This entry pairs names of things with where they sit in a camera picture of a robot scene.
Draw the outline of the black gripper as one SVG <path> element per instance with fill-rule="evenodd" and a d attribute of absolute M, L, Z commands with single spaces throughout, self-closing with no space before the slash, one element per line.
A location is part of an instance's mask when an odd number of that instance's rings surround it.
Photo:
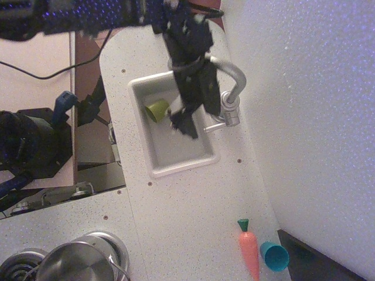
<path fill-rule="evenodd" d="M 203 106 L 206 113 L 218 116 L 221 111 L 217 67 L 206 56 L 191 62 L 170 58 L 168 68 L 173 71 L 182 107 L 168 113 L 171 127 L 183 135 L 197 139 L 198 134 L 192 114 Z"/>

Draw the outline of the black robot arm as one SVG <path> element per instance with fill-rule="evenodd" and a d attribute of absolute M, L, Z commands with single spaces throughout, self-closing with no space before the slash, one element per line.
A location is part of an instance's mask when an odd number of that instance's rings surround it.
<path fill-rule="evenodd" d="M 208 58 L 213 46 L 210 16 L 189 1 L 2 1 L 1 38 L 26 41 L 38 33 L 81 32 L 151 26 L 163 36 L 182 107 L 169 113 L 174 130 L 197 139 L 193 114 L 200 108 L 220 113 L 217 67 Z"/>

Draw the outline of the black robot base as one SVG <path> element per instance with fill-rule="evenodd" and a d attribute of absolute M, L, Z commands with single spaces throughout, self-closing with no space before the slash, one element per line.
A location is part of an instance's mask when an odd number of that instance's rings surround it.
<path fill-rule="evenodd" d="M 35 180 L 51 179 L 73 155 L 70 116 L 50 108 L 1 111 L 1 211 L 16 203 L 14 193 Z"/>

